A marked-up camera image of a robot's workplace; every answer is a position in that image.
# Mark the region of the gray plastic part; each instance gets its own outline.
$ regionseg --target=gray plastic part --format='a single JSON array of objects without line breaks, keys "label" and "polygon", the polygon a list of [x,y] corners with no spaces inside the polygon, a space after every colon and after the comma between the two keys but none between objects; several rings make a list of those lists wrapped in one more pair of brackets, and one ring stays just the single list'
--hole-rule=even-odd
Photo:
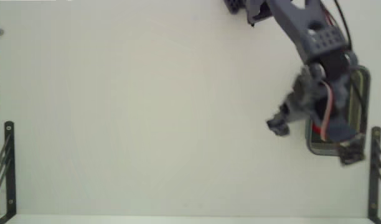
[{"label": "gray plastic part", "polygon": [[251,24],[274,15],[295,44],[304,64],[347,47],[341,30],[328,24],[320,0],[306,0],[304,9],[285,0],[244,0],[243,3]]},{"label": "gray plastic part", "polygon": [[[356,57],[354,57],[354,59],[351,60],[351,62],[352,61],[354,63],[357,63]],[[356,66],[355,70],[358,71],[361,74],[361,76],[359,76],[358,73],[353,73],[352,77],[353,77],[353,80],[358,80],[357,82],[360,83],[359,91],[361,92],[362,99],[365,103],[365,106],[366,106],[365,109],[368,111],[369,110],[369,107],[368,107],[369,92],[370,92],[370,73],[365,67],[362,67],[362,66]],[[348,108],[345,111],[345,113],[349,114],[347,117],[347,122],[349,123],[350,126],[357,128],[357,131],[359,133],[366,133],[367,118],[365,118],[363,114],[361,113],[360,115],[357,115],[358,118],[355,119],[355,115],[358,113],[357,113],[357,110],[353,109],[353,107],[351,106],[352,105],[351,101],[355,102],[357,106],[360,106],[359,99],[357,98],[355,93],[348,97],[347,99]],[[334,144],[333,142],[324,142],[320,139],[317,139],[319,138],[317,137],[318,134],[313,132],[312,125],[313,125],[313,121],[309,119],[308,122],[306,123],[306,142],[307,142],[308,149],[313,154],[316,154],[319,156],[338,156],[337,145]],[[363,150],[363,148],[364,148],[364,144],[361,144],[360,150]]]},{"label": "gray plastic part", "polygon": [[[348,52],[350,66],[354,67],[353,63],[357,63],[353,52]],[[321,85],[325,79],[325,72],[322,66],[318,63],[313,63],[310,66],[304,66],[301,74],[298,75],[293,85],[293,92],[288,94],[284,103],[280,106],[279,113],[275,114],[273,119],[267,121],[268,127],[277,135],[285,136],[289,134],[288,123],[306,119],[310,117],[313,122],[320,126],[322,119],[319,117],[316,110],[316,102],[327,97],[325,86]],[[336,108],[342,110],[349,98],[347,91],[347,83],[349,82],[349,74],[342,74],[341,78],[330,82],[332,86],[334,98],[336,99]],[[350,127],[341,114],[331,117],[327,128],[329,139],[335,142],[342,142],[346,139],[351,139],[357,132]]]},{"label": "gray plastic part", "polygon": [[239,9],[245,7],[245,5],[243,4],[243,0],[223,0],[223,1],[227,5],[229,12],[232,14],[238,13]]}]

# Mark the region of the mounting hole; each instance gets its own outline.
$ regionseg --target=mounting hole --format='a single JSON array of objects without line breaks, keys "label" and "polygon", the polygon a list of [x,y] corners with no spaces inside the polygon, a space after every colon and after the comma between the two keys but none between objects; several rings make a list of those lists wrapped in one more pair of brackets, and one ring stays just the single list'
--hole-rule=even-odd
[{"label": "mounting hole", "polygon": [[314,21],[308,25],[308,33],[316,34],[317,31],[323,29],[323,25],[320,22]]}]

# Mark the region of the white table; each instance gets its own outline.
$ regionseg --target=white table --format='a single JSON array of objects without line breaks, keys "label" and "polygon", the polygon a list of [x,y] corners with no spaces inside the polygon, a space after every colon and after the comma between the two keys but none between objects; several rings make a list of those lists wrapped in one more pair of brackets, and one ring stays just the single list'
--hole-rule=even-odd
[{"label": "white table", "polygon": [[[341,4],[381,126],[381,0]],[[266,127],[301,66],[273,19],[252,29],[221,0],[0,1],[0,28],[19,214],[367,216],[369,160],[342,168],[304,123]]]}]

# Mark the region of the white surface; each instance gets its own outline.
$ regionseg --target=white surface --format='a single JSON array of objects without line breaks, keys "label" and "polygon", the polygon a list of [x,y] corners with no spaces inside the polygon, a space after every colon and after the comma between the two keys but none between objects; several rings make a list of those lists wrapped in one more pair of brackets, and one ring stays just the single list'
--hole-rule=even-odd
[{"label": "white surface", "polygon": [[[381,1],[342,5],[381,126]],[[252,29],[222,0],[0,1],[0,28],[19,213],[367,216],[368,162],[312,155],[303,123],[266,128],[301,66],[273,19]]]},{"label": "white surface", "polygon": [[16,215],[7,224],[372,224],[364,218],[191,218]]}]

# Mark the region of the metal bracket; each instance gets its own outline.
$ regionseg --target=metal bracket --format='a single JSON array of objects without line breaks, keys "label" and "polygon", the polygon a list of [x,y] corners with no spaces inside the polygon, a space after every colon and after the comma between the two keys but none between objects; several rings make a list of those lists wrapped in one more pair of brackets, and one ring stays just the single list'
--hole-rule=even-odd
[{"label": "metal bracket", "polygon": [[379,181],[381,128],[372,128],[372,139],[370,140],[370,175],[369,175],[369,204],[368,218],[375,224],[381,224],[379,213]]},{"label": "metal bracket", "polygon": [[0,187],[6,180],[6,214],[0,218],[0,224],[8,222],[16,215],[16,177],[15,177],[15,135],[14,123],[4,124],[5,144],[0,152]]}]

